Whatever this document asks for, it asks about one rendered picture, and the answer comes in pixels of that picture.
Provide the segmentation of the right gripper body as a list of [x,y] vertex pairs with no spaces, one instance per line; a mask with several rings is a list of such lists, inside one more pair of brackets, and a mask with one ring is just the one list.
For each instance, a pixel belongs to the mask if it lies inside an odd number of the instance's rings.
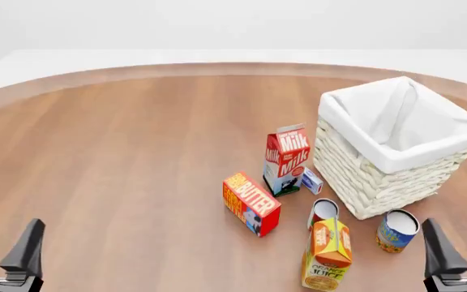
[[423,281],[426,292],[467,292],[467,277],[441,275]]

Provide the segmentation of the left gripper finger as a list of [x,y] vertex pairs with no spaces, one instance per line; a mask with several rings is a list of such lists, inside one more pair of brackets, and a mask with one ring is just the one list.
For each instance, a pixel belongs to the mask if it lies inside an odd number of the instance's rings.
[[33,218],[10,252],[1,260],[6,277],[42,277],[41,250],[45,223]]

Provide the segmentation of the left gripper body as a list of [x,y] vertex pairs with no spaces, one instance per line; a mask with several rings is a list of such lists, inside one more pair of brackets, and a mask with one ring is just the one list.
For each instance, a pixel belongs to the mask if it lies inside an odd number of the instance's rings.
[[10,274],[0,277],[0,292],[40,292],[44,284],[43,274]]

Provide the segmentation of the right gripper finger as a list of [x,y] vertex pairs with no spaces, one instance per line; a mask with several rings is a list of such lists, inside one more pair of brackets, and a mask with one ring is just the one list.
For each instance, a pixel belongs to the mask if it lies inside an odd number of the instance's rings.
[[467,272],[467,260],[456,250],[434,218],[422,223],[426,261],[425,278]]

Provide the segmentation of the blue and yellow soup tin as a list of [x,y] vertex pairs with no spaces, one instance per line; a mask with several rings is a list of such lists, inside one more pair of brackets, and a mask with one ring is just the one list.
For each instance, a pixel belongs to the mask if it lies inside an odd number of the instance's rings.
[[382,250],[400,253],[418,233],[420,224],[412,213],[400,208],[388,211],[377,229],[376,242]]

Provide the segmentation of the white woven basket with liner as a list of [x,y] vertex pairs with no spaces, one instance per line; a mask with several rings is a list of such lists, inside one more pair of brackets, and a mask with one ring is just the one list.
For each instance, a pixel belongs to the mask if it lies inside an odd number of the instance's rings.
[[467,111],[408,77],[322,94],[314,166],[364,220],[434,195],[467,159]]

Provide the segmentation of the orange juice carton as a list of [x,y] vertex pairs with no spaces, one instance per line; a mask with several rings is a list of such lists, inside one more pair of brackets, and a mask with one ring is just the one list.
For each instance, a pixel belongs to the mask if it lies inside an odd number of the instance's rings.
[[350,232],[346,225],[336,218],[314,223],[302,255],[302,286],[323,292],[336,290],[352,259]]

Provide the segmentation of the red and white tin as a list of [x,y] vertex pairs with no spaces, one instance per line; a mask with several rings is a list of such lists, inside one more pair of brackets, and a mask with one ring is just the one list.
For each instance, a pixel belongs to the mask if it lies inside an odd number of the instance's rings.
[[339,208],[337,204],[330,199],[317,199],[311,208],[310,216],[307,220],[307,229],[311,230],[314,223],[325,221],[329,218],[338,218]]

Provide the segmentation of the small blue and white box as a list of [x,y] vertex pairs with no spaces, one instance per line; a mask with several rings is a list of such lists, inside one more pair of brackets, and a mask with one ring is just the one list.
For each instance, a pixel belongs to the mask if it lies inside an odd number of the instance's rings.
[[304,168],[302,175],[302,184],[311,191],[312,194],[318,195],[323,188],[323,181],[314,172],[307,167]]

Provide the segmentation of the red and white milk carton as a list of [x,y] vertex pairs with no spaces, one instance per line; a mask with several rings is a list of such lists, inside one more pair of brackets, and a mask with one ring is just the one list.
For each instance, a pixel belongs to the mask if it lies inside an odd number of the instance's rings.
[[304,123],[278,128],[267,136],[263,180],[274,197],[299,191],[310,154]]

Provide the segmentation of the red and yellow butter box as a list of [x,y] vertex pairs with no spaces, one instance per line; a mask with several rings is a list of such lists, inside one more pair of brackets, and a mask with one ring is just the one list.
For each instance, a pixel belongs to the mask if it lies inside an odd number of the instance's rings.
[[245,172],[225,179],[222,190],[225,206],[259,238],[278,226],[281,203]]

